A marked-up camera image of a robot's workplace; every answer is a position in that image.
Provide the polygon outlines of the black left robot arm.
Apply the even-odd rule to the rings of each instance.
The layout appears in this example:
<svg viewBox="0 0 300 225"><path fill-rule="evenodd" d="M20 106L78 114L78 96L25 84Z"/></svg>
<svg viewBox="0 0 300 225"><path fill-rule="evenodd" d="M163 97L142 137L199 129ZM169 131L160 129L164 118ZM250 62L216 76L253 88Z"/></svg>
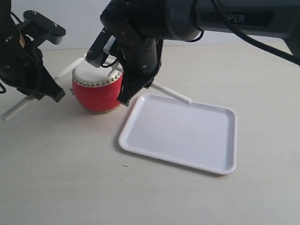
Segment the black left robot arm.
<svg viewBox="0 0 300 225"><path fill-rule="evenodd" d="M59 102L65 92L45 68L39 46L60 44L66 30L35 10L25 11L24 21L15 23L11 9L11 1L0 2L1 81L34 99L48 96Z"/></svg>

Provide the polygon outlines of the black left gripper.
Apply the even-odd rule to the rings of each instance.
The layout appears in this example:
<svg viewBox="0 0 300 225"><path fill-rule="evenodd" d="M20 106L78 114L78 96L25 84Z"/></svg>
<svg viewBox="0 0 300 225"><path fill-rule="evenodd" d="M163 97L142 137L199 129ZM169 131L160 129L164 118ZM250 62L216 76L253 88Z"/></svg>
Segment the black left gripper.
<svg viewBox="0 0 300 225"><path fill-rule="evenodd" d="M44 67L42 57L28 36L6 35L0 41L0 79L37 100L48 96L57 103L65 92Z"/></svg>

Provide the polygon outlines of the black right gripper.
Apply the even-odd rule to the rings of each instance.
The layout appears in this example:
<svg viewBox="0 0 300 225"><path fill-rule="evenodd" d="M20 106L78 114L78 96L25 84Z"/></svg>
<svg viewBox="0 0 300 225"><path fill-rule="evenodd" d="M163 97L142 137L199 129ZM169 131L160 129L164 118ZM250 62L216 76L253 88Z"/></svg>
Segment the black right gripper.
<svg viewBox="0 0 300 225"><path fill-rule="evenodd" d="M130 100L148 88L158 74L163 40L144 37L126 16L102 14L100 20L120 45L124 72L117 101L129 106Z"/></svg>

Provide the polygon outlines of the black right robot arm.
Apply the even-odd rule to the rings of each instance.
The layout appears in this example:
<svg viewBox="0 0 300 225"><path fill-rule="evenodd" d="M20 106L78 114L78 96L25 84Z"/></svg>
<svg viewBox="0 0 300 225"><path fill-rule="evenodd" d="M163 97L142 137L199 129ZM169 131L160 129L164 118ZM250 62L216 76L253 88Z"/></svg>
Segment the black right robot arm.
<svg viewBox="0 0 300 225"><path fill-rule="evenodd" d="M233 33L300 63L297 0L112 0L100 16L118 43L124 74L118 101L128 105L160 70L164 40L191 42L206 31Z"/></svg>

